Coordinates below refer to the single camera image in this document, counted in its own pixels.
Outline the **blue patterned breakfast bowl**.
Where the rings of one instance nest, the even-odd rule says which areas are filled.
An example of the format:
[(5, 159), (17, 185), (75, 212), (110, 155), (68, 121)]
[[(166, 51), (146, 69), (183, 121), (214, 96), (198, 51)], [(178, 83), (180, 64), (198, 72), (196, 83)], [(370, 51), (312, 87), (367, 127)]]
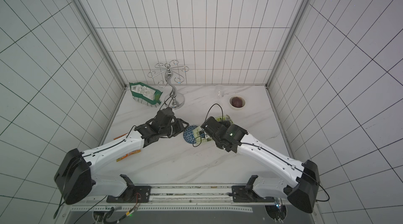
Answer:
[(190, 125), (185, 129), (183, 132), (183, 138), (185, 142), (193, 145), (197, 145), (201, 142), (201, 137), (200, 137), (200, 130), (201, 127), (198, 125)]

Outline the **green oats bag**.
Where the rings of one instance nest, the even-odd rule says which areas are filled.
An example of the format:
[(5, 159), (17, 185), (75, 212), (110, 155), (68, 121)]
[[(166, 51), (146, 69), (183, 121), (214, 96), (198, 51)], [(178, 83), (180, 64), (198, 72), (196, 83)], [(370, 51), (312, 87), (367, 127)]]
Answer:
[(201, 142), (194, 146), (198, 146), (204, 142), (213, 141), (215, 134), (222, 134), (231, 125), (233, 125), (233, 123), (234, 122), (228, 115), (208, 118), (207, 121), (200, 126), (201, 130), (199, 133)]

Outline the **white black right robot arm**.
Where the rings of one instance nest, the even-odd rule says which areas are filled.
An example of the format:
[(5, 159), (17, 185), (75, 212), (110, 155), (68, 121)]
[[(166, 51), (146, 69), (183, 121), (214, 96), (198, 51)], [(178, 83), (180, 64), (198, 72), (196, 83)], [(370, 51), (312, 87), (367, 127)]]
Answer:
[(231, 196), (238, 203), (268, 203), (286, 199), (297, 209), (313, 213), (320, 179), (316, 163), (300, 162), (268, 147), (242, 127), (209, 117), (202, 125), (216, 146), (246, 155), (274, 172), (276, 178), (252, 175), (244, 186), (233, 186)]

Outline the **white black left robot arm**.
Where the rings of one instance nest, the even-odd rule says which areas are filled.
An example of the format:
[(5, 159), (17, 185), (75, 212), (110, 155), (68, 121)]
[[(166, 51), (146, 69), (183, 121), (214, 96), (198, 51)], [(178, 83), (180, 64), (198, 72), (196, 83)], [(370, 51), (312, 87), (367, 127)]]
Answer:
[(70, 150), (63, 159), (54, 181), (61, 193), (61, 202), (73, 205), (88, 196), (107, 196), (113, 202), (128, 203), (136, 198), (135, 185), (127, 175), (100, 175), (110, 163), (118, 162), (159, 139), (175, 137), (189, 123), (175, 117), (170, 107), (159, 110), (144, 124), (133, 126), (121, 139), (83, 152)]

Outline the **white bowl with purple food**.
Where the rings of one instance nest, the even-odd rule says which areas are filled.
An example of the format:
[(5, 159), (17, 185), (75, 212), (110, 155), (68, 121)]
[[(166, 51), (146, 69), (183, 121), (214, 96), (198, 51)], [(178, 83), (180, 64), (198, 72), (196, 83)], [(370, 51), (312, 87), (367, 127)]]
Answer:
[(246, 106), (246, 100), (239, 95), (234, 95), (229, 98), (229, 106), (235, 110), (243, 109)]

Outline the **silver metal cup rack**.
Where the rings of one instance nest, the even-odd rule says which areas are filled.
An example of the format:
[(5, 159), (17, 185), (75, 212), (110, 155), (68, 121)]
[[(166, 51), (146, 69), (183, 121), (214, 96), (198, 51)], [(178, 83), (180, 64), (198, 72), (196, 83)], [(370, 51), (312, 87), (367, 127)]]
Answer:
[(181, 108), (185, 103), (185, 98), (183, 94), (177, 91), (174, 84), (182, 84), (185, 81), (185, 77), (181, 75), (181, 72), (188, 72), (190, 70), (189, 67), (180, 65), (178, 60), (172, 60), (169, 63), (157, 63), (154, 68), (156, 71), (150, 71), (148, 77), (154, 79), (161, 75), (163, 80), (158, 82), (158, 87), (171, 87), (171, 92), (166, 96), (163, 105), (172, 109)]

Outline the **green snack bag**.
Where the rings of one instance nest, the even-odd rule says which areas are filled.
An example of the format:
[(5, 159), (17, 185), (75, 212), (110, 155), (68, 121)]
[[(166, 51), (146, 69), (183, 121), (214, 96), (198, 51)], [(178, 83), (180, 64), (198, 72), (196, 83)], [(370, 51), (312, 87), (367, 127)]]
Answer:
[(162, 92), (142, 82), (129, 83), (132, 98), (144, 105), (158, 107), (161, 105)]

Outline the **orange snack packet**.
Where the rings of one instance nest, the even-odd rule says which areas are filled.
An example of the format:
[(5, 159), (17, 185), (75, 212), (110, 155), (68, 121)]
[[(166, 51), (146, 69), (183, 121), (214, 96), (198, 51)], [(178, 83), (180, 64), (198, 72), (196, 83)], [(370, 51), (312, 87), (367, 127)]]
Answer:
[(144, 140), (136, 131), (116, 137), (113, 139), (113, 141), (116, 142), (116, 144), (125, 144), (127, 147), (126, 152), (122, 153), (122, 155), (115, 159), (116, 162), (120, 162), (132, 155), (140, 153), (144, 146)]

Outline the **clear wine glass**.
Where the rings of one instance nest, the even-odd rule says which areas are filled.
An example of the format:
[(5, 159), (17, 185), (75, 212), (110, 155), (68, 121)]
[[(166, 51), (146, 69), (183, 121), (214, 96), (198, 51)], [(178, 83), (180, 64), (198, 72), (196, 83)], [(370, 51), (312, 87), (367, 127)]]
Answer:
[(214, 94), (218, 99), (221, 99), (224, 96), (224, 86), (216, 85)]

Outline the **aluminium mounting rail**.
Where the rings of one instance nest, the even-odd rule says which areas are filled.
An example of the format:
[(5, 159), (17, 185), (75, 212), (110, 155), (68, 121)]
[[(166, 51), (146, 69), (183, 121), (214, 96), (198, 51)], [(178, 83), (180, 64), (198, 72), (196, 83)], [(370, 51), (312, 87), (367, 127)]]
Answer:
[[(234, 203), (229, 197), (232, 192), (232, 186), (241, 185), (154, 185), (151, 186), (150, 200), (146, 204), (198, 204), (198, 203), (214, 203), (214, 204), (274, 204), (279, 205), (281, 200), (286, 204), (291, 204), (297, 208), (306, 211), (312, 209), (315, 203), (315, 197), (304, 191), (294, 190), (289, 186), (281, 189), (280, 182), (276, 179), (257, 178), (254, 182), (253, 191), (260, 197), (273, 197), (274, 203)], [(102, 193), (107, 202), (108, 196), (111, 194)]]

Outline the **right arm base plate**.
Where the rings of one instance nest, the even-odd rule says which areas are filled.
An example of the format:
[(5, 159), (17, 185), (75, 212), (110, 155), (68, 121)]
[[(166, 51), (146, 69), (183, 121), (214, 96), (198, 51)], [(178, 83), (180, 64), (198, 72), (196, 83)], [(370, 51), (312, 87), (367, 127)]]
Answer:
[(260, 197), (253, 191), (253, 184), (258, 178), (252, 175), (245, 185), (232, 186), (232, 192), (228, 195), (233, 199), (234, 203), (274, 203), (273, 197)]

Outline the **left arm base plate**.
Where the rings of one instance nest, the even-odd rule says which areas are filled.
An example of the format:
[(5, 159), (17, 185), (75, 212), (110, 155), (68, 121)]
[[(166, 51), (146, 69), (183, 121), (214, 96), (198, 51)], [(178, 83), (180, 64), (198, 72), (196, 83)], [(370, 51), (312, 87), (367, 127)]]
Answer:
[(120, 196), (108, 196), (107, 203), (129, 204), (129, 203), (148, 203), (150, 200), (151, 186), (135, 186), (131, 179), (121, 174), (127, 185), (127, 188)]

